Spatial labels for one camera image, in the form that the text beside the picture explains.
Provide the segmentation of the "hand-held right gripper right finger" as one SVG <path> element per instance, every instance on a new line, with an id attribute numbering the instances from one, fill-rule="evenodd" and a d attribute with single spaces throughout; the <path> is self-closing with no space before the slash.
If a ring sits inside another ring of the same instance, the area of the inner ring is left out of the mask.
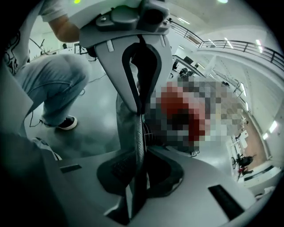
<path id="1" fill-rule="evenodd" d="M 255 202 L 254 195 L 214 166 L 180 152 L 152 148 L 181 165 L 181 184 L 165 198 L 146 203 L 149 227 L 218 227 L 228 223 L 226 211 L 239 216 Z"/>

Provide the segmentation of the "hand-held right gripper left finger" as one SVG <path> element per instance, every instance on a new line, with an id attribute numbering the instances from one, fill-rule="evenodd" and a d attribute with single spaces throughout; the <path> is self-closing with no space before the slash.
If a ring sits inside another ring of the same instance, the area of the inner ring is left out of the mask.
<path id="1" fill-rule="evenodd" d="M 46 163 L 58 170 L 69 188 L 75 189 L 98 211 L 122 225 L 133 227 L 131 191 L 135 174 L 135 153 L 117 150 L 96 156 L 55 160 L 50 151 L 44 150 Z"/>

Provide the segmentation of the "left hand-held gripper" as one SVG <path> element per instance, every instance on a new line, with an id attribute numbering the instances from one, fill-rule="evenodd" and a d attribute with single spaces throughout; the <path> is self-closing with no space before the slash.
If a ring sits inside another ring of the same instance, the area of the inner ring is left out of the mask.
<path id="1" fill-rule="evenodd" d="M 97 57 L 128 109 L 145 113 L 156 88 L 165 84 L 172 69 L 172 53 L 164 34 L 170 28 L 164 0 L 84 0 L 72 4 L 70 20 L 80 29 L 80 45 L 95 46 Z M 129 66 L 139 47 L 140 99 Z"/>

